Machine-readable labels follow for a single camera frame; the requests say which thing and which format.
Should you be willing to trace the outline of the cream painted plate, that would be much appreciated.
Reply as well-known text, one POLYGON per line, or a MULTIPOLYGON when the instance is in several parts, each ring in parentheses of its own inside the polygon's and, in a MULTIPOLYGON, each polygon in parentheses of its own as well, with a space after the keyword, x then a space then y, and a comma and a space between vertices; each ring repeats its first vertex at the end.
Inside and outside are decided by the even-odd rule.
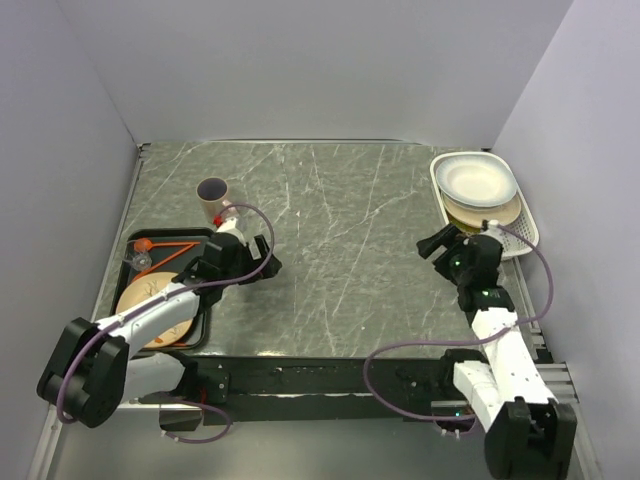
MULTIPOLYGON (((115 313, 122 313, 142 301, 154 296, 176 276, 175 272, 154 272, 135 279, 119 297, 115 313)), ((181 346, 180 340, 191 329, 193 319, 190 318, 166 330, 145 345, 146 350, 157 350, 172 345, 181 346)))

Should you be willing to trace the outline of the pink ceramic mug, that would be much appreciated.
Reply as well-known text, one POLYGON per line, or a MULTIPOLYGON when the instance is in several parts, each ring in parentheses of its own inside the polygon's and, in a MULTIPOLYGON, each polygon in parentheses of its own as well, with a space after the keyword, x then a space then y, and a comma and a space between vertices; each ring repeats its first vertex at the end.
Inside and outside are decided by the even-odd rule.
POLYGON ((196 196, 208 223, 213 224, 214 218, 231 218, 238 215, 229 200, 228 184, 221 178, 210 177, 202 180, 196 188, 196 196))

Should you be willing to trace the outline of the black plastic tray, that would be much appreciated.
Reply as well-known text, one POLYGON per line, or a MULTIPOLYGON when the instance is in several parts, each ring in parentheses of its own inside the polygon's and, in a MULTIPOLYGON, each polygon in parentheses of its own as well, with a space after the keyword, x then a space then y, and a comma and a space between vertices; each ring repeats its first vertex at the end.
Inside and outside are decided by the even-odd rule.
MULTIPOLYGON (((125 243, 125 250, 123 259, 120 262, 120 271, 118 274, 115 293, 113 294, 111 301, 110 313, 116 314, 116 304, 119 297, 134 280, 134 276, 137 274, 129 265, 124 261, 133 253, 132 241, 143 237, 150 238, 154 242, 161 241, 194 241, 199 245, 189 252, 177 257, 175 260, 160 267, 155 272, 175 272, 176 275, 184 270, 187 264, 197 256, 201 255, 204 250, 205 242, 208 240, 212 230, 209 228, 159 228, 159 229, 143 229, 130 235, 125 243)), ((153 260, 160 260, 165 255, 168 255, 170 250, 165 252, 161 250, 155 250, 151 253, 153 260)), ((200 312, 196 316, 192 317, 194 323, 188 333, 180 340, 181 346, 172 345, 170 347, 160 348, 157 351, 169 351, 169 350, 193 350, 204 344, 208 336, 208 327, 210 323, 210 312, 200 312)))

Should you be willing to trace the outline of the clear glass small object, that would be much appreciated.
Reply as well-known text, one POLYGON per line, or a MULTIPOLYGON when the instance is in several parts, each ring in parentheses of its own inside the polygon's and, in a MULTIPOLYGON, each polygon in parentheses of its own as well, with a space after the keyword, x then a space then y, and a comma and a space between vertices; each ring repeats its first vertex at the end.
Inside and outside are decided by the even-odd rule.
POLYGON ((134 251, 129 257, 125 258, 124 261, 138 273, 145 272, 152 266, 152 259, 147 251, 134 251))

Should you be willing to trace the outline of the woven bamboo plate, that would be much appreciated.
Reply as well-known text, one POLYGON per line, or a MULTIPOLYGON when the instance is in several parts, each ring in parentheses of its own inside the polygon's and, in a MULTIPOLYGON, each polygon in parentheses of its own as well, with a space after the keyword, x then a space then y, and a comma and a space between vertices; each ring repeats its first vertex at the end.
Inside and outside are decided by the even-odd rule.
POLYGON ((474 228, 474 227, 470 227, 464 223, 458 222, 454 219, 450 220, 450 223, 452 225, 454 225, 456 228, 458 228, 462 233, 464 233, 465 235, 474 235, 480 232, 479 229, 474 228))

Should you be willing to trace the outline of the orange plastic chopsticks tool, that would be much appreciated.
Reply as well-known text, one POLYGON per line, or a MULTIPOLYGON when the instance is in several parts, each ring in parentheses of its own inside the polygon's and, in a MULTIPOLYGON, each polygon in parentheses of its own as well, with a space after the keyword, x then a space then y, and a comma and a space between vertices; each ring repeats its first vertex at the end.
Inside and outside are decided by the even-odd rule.
POLYGON ((133 240, 132 241, 133 252, 147 251, 151 256, 151 259, 152 259, 151 253, 154 252, 155 250, 161 250, 162 252, 165 252, 167 249, 170 250, 170 253, 168 255, 165 255, 162 259, 160 260, 152 259, 152 266, 145 272, 141 272, 141 273, 137 272, 134 278, 138 279, 138 278, 141 278, 142 276, 155 272, 160 267, 166 265, 172 260, 175 260, 177 257, 189 252, 190 250, 194 249, 198 245, 199 243, 194 241, 154 242, 150 238, 146 238, 146 237, 133 240))

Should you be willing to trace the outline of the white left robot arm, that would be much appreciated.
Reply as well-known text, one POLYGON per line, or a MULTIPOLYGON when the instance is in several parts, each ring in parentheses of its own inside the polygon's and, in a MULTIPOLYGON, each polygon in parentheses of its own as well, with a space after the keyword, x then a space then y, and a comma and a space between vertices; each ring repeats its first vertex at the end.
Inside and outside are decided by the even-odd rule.
POLYGON ((198 364, 169 351, 139 353, 165 331, 209 310, 225 287, 270 279, 282 267, 264 236, 253 257, 233 233, 215 233, 202 254, 173 274, 166 286, 120 314, 66 325, 37 383, 37 395, 55 406, 62 422, 103 424, 124 401, 163 392, 184 402, 200 399, 198 364))

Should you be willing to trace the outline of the white perforated plastic bin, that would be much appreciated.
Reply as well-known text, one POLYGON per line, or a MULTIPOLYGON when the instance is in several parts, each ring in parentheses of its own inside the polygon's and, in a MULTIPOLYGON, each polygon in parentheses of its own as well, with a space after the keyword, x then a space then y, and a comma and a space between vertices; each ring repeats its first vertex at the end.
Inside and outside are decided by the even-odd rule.
MULTIPOLYGON (((442 218, 442 221, 447 224, 450 223, 452 218, 447 211, 444 208, 443 205, 443 201, 442 201, 442 195, 444 194, 440 188, 438 187, 437 183, 436 183, 436 178, 435 178, 435 167, 438 163, 438 161, 440 159, 442 159, 443 157, 449 156, 449 155, 453 155, 456 153, 480 153, 480 151, 461 151, 461 152, 452 152, 452 153, 445 153, 445 154, 441 154, 436 156, 436 158, 434 160, 431 161, 430 164, 430 176, 431 176, 431 180, 433 183, 433 189, 434 189, 434 197, 436 200, 436 204, 437 204, 437 208, 439 210, 439 214, 442 218)), ((500 158, 497 155, 494 155, 492 153, 488 153, 488 152, 484 152, 485 154, 489 154, 492 156, 495 156, 497 158, 499 158, 500 160, 502 160, 508 167, 509 165, 506 163, 506 161, 504 161, 502 158, 500 158)), ((521 204, 522 204, 522 210, 521 213, 519 215, 519 217, 511 224, 509 225, 505 225, 505 224, 501 224, 507 227, 507 229, 509 230, 507 233, 501 233, 501 241, 503 242, 504 245, 504 253, 503 253, 503 257, 505 259, 509 259, 509 258, 515 258, 518 256, 522 256, 525 255, 529 252, 532 251, 532 248, 534 246, 536 246, 539 243, 539 232, 537 229, 537 226, 535 224, 535 221, 533 220, 532 214, 530 212, 530 209, 527 205, 527 202, 524 198, 524 195, 522 194, 522 191, 520 189, 520 186, 518 185, 517 182, 517 193, 515 196, 518 196, 521 204)))

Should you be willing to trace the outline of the black table front frame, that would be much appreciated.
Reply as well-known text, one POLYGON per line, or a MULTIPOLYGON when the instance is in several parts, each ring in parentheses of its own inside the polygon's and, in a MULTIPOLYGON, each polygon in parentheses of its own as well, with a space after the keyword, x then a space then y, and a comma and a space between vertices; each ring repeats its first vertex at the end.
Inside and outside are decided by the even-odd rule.
POLYGON ((192 356, 171 350, 186 368, 175 397, 206 405, 205 425, 451 416, 463 404, 453 385, 457 361, 485 361, 477 350, 448 349, 438 359, 192 356))

